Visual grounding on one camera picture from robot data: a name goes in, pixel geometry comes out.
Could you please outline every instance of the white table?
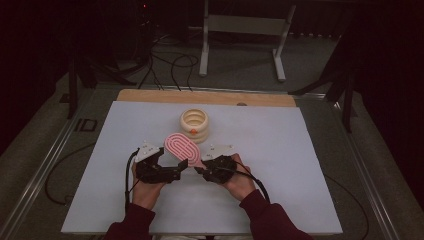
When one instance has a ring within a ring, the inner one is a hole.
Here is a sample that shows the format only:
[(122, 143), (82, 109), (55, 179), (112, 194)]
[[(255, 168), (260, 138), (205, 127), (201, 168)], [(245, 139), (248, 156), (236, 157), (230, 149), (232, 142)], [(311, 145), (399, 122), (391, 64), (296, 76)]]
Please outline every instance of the white table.
[[(193, 101), (198, 96), (180, 94), (192, 96)], [(248, 97), (239, 100), (251, 100), (249, 94), (244, 96)], [(205, 110), (210, 118), (210, 136), (199, 145), (201, 151), (210, 144), (232, 144), (233, 152), (264, 183), (271, 201), (282, 204), (299, 229), (310, 234), (342, 232), (299, 108), (125, 101), (114, 102), (110, 109), (62, 232), (104, 233), (112, 222), (122, 221), (128, 157), (145, 140), (161, 145), (179, 130), (180, 114), (194, 107)], [(163, 166), (177, 163), (168, 154), (159, 160)], [(152, 234), (250, 233), (249, 219), (238, 202), (193, 169), (183, 171), (180, 181), (163, 188), (154, 211)]]

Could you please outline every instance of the stacked rings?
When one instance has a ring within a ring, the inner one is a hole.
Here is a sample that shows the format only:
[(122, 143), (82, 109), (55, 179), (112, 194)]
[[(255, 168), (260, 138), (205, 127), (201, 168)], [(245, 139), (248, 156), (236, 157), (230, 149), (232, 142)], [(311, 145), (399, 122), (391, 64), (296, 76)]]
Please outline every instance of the stacked rings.
[(194, 143), (202, 143), (209, 134), (209, 118), (201, 109), (189, 109), (180, 117), (181, 133)]

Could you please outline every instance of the black cable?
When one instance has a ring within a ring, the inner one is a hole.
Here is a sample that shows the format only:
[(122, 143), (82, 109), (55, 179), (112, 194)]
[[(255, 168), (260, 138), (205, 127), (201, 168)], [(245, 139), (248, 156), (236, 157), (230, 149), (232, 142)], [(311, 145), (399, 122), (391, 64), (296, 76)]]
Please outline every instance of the black cable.
[(130, 204), (130, 192), (132, 190), (132, 188), (131, 188), (131, 190), (128, 190), (128, 180), (129, 180), (131, 161), (137, 155), (139, 150), (140, 150), (140, 148), (137, 148), (137, 151), (135, 151), (131, 154), (131, 156), (130, 156), (130, 158), (128, 158), (128, 162), (127, 162), (127, 168), (126, 168), (126, 172), (125, 172), (125, 212), (128, 211), (128, 206)]
[(259, 179), (255, 178), (255, 176), (253, 176), (253, 174), (250, 173), (250, 171), (243, 164), (238, 163), (238, 162), (236, 162), (236, 163), (239, 164), (240, 166), (242, 166), (248, 173), (240, 172), (240, 171), (237, 171), (237, 170), (232, 170), (232, 169), (229, 169), (229, 168), (222, 168), (222, 167), (216, 167), (216, 169), (233, 172), (233, 173), (240, 174), (240, 175), (246, 176), (248, 178), (251, 178), (253, 181), (255, 181), (255, 183), (261, 189), (266, 201), (268, 203), (271, 203), (271, 200), (269, 198), (268, 192), (266, 191), (264, 184)]
[[(187, 87), (190, 89), (190, 91), (193, 91), (193, 89), (190, 86), (190, 77), (191, 77), (191, 74), (193, 73), (193, 67), (196, 66), (196, 64), (199, 62), (199, 59), (196, 56), (188, 55), (188, 54), (184, 54), (184, 53), (179, 53), (179, 52), (155, 52), (155, 53), (179, 54), (180, 56), (176, 57), (173, 62), (170, 62), (170, 61), (168, 61), (166, 59), (163, 59), (163, 58), (161, 58), (161, 57), (159, 57), (157, 55), (154, 55), (154, 54), (153, 54), (153, 57), (155, 57), (155, 58), (157, 58), (157, 59), (159, 59), (159, 60), (161, 60), (161, 61), (163, 61), (163, 62), (168, 63), (168, 64), (171, 65), (171, 78), (172, 78), (172, 81), (175, 83), (175, 85), (177, 86), (178, 90), (180, 90), (180, 91), (181, 91), (181, 88), (180, 88), (180, 86), (179, 86), (179, 84), (178, 84), (178, 82), (177, 82), (177, 80), (175, 78), (175, 75), (174, 75), (174, 68), (175, 67), (190, 68), (190, 72), (189, 72), (189, 74), (187, 76), (187, 79), (186, 79), (186, 84), (187, 84)], [(187, 58), (190, 61), (190, 64), (189, 65), (179, 65), (179, 64), (177, 64), (177, 61), (180, 60), (180, 59), (182, 59), (182, 58)]]
[(49, 174), (47, 175), (47, 178), (46, 178), (46, 181), (44, 182), (44, 192), (45, 192), (45, 194), (46, 194), (46, 196), (47, 196), (47, 198), (50, 200), (50, 201), (52, 201), (53, 203), (56, 203), (56, 204), (59, 204), (59, 205), (62, 205), (62, 206), (67, 206), (67, 204), (68, 204), (68, 198), (72, 198), (73, 196), (72, 195), (66, 195), (65, 196), (65, 198), (64, 198), (64, 202), (62, 202), (62, 201), (59, 201), (59, 200), (56, 200), (56, 199), (54, 199), (51, 195), (50, 195), (50, 193), (49, 193), (49, 190), (48, 190), (48, 188), (49, 188), (49, 180), (50, 180), (50, 177), (51, 177), (51, 175), (52, 175), (52, 173), (54, 172), (54, 170), (59, 166), (59, 164), (61, 164), (65, 159), (67, 159), (67, 158), (69, 158), (70, 156), (72, 156), (72, 155), (74, 155), (74, 154), (76, 154), (76, 153), (78, 153), (78, 152), (80, 152), (80, 151), (82, 151), (82, 150), (85, 150), (85, 149), (87, 149), (87, 148), (89, 148), (89, 147), (91, 147), (91, 146), (94, 146), (94, 144), (96, 144), (95, 142), (94, 143), (90, 143), (89, 145), (87, 145), (87, 146), (84, 146), (84, 147), (82, 147), (82, 148), (79, 148), (79, 149), (77, 149), (77, 150), (75, 150), (75, 151), (73, 151), (73, 152), (71, 152), (71, 153), (68, 153), (67, 155), (65, 155), (64, 157), (62, 157), (62, 158), (60, 158), (59, 160), (57, 160), (57, 162), (54, 164), (54, 166), (52, 167), (52, 169), (50, 170), (50, 172), (49, 172)]
[(149, 76), (149, 74), (150, 74), (150, 72), (153, 70), (153, 58), (152, 58), (152, 55), (150, 54), (149, 55), (149, 62), (148, 62), (148, 65), (149, 65), (149, 70), (147, 71), (147, 73), (144, 75), (144, 77), (143, 77), (143, 79), (141, 80), (141, 82), (140, 82), (140, 84), (138, 84), (138, 89), (140, 89), (141, 88), (141, 85), (143, 85), (143, 83), (144, 83), (144, 81), (146, 81), (146, 79), (147, 79), (147, 77)]
[(365, 234), (364, 236), (362, 236), (361, 240), (364, 240), (365, 238), (367, 238), (368, 233), (369, 233), (369, 228), (370, 228), (370, 223), (369, 223), (369, 219), (368, 219), (368, 215), (364, 209), (364, 207), (362, 206), (362, 204), (359, 202), (359, 200), (346, 188), (344, 187), (342, 184), (340, 184), (339, 182), (337, 182), (334, 178), (328, 176), (327, 174), (324, 174), (324, 176), (328, 179), (330, 179), (331, 181), (333, 181), (335, 184), (337, 184), (340, 188), (342, 188), (347, 194), (349, 194), (352, 199), (356, 202), (356, 204), (358, 204), (358, 206), (361, 208), (362, 213), (364, 214), (365, 217), (365, 224), (366, 224), (366, 230), (365, 230)]

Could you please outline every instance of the maroon sleeve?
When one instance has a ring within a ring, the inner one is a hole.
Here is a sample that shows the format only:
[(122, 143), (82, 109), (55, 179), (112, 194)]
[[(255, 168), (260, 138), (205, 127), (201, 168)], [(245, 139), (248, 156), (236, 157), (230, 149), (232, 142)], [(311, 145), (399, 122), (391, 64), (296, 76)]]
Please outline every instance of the maroon sleeve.
[(149, 227), (155, 213), (130, 203), (124, 221), (112, 223), (104, 240), (150, 240)]
[(255, 190), (240, 203), (250, 218), (253, 239), (312, 239), (300, 231), (279, 204), (269, 204), (259, 190)]

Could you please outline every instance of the table leg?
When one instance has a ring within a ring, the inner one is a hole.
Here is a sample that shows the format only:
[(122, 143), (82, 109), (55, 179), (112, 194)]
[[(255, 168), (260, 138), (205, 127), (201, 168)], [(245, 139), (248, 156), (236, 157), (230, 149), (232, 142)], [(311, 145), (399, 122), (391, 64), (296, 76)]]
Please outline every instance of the table leg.
[(209, 1), (205, 0), (205, 12), (204, 12), (204, 18), (203, 18), (203, 48), (202, 48), (202, 56), (200, 57), (200, 70), (199, 70), (199, 75), (202, 77), (205, 77), (208, 74), (208, 58), (209, 58), (208, 19), (209, 19)]
[(284, 74), (283, 63), (281, 61), (281, 52), (283, 51), (284, 43), (286, 42), (287, 35), (289, 33), (291, 20), (294, 15), (294, 11), (296, 10), (296, 5), (292, 5), (290, 7), (289, 13), (284, 22), (283, 30), (281, 33), (280, 44), (277, 49), (272, 50), (272, 55), (274, 59), (275, 69), (277, 71), (278, 81), (284, 82), (286, 81), (286, 75)]

